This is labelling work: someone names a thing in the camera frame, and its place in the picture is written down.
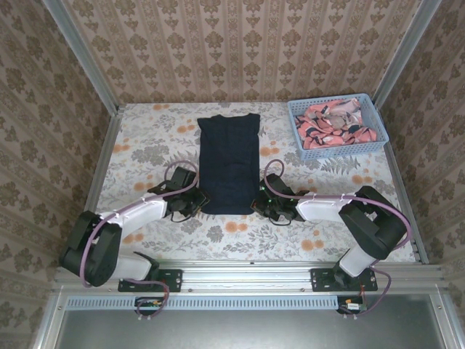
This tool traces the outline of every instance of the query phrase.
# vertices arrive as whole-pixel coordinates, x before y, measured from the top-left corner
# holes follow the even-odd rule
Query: patterned mat
[[[300,161],[285,103],[133,104],[124,111],[99,211],[116,209],[139,198],[163,180],[165,168],[173,161],[198,163],[201,131],[197,118],[248,113],[261,115],[262,174],[271,159],[281,159],[286,164],[284,183],[293,190],[338,194],[355,192],[367,184],[398,206],[384,151]],[[152,222],[126,237],[122,249],[164,259],[337,261],[354,244],[342,223],[316,220],[276,227],[257,214],[200,213],[184,223],[169,219]],[[393,252],[388,260],[414,262],[411,245]]]

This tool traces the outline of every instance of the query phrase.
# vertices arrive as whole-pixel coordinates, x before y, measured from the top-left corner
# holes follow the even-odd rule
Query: brown patterned wall
[[[465,1],[443,0],[381,112],[430,261],[465,323]]]
[[[0,1],[0,348],[26,348],[109,115],[40,1]]]
[[[419,0],[65,0],[120,103],[373,94]]]

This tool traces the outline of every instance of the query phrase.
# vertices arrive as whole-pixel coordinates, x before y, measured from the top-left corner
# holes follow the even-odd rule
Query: vented metal strip
[[[134,310],[137,296],[73,296],[66,310]],[[202,297],[171,296],[166,310],[324,310],[337,309],[337,296]]]

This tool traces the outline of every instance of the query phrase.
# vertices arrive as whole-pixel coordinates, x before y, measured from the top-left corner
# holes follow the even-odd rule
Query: metal frame
[[[110,119],[105,141],[103,142],[102,151],[100,152],[99,161],[97,162],[97,167],[95,169],[94,178],[92,178],[89,195],[87,196],[86,205],[84,206],[84,211],[95,211],[97,209],[100,193],[102,192],[103,182],[105,181],[105,175],[107,174],[111,153],[113,151],[113,147],[115,146],[116,138],[120,130],[123,114],[124,108],[119,108],[116,117]]]
[[[397,198],[399,200],[399,205],[401,211],[405,214],[408,218],[413,233],[413,241],[412,245],[413,248],[417,249],[416,253],[418,253],[420,262],[423,264],[428,264],[428,256],[426,255],[426,250],[423,245],[423,241],[421,240],[419,227],[416,224],[415,216],[413,215],[412,206],[408,200],[407,191],[405,191],[404,182],[402,181],[402,176],[400,175],[399,167],[397,166],[397,162],[395,161],[394,151],[392,150],[391,143],[387,143],[384,146],[384,152],[386,153],[387,164],[389,166],[389,170],[391,171],[392,181],[394,182],[394,187],[397,192]]]
[[[175,297],[263,297],[280,299],[283,296],[319,297],[321,295],[349,295],[354,292],[312,291],[311,268],[331,267],[331,262],[231,262],[231,261],[181,261],[162,260],[162,268],[183,269],[182,291]],[[392,277],[390,294],[429,294],[434,307],[437,324],[447,348],[465,348],[464,334],[460,329],[456,312],[446,292],[446,282],[439,265],[419,263],[380,263],[378,268]],[[381,293],[387,284],[383,276],[378,277]],[[80,281],[67,270],[60,268],[52,289],[46,315],[39,330],[34,348],[51,349],[57,343],[60,327],[65,315],[68,298],[82,296],[122,295],[117,291],[117,281],[105,287],[84,289]],[[137,296],[161,296],[161,293],[139,293]]]
[[[381,108],[386,101],[387,96],[394,87],[396,80],[402,73],[403,68],[410,59],[410,56],[440,4],[441,0],[425,0],[420,3],[408,30],[403,36],[403,40],[400,42],[386,73],[384,73],[375,91],[373,100],[377,108]]]
[[[79,35],[79,32],[74,25],[71,16],[68,14],[65,5],[62,1],[57,0],[44,0],[44,3],[58,25],[60,32],[65,37],[68,45],[73,50],[74,55],[86,72],[87,77],[89,77],[89,80],[97,91],[97,94],[107,108],[108,113],[110,113],[111,117],[114,117],[118,110],[118,98],[113,94],[113,91],[107,84],[102,71],[99,69],[98,64],[92,57],[92,54],[90,53],[91,51]]]

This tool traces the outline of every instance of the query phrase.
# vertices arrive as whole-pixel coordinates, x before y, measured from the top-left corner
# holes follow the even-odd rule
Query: clothes in basket
[[[304,149],[376,141],[376,131],[363,126],[356,98],[311,105],[295,122]]]

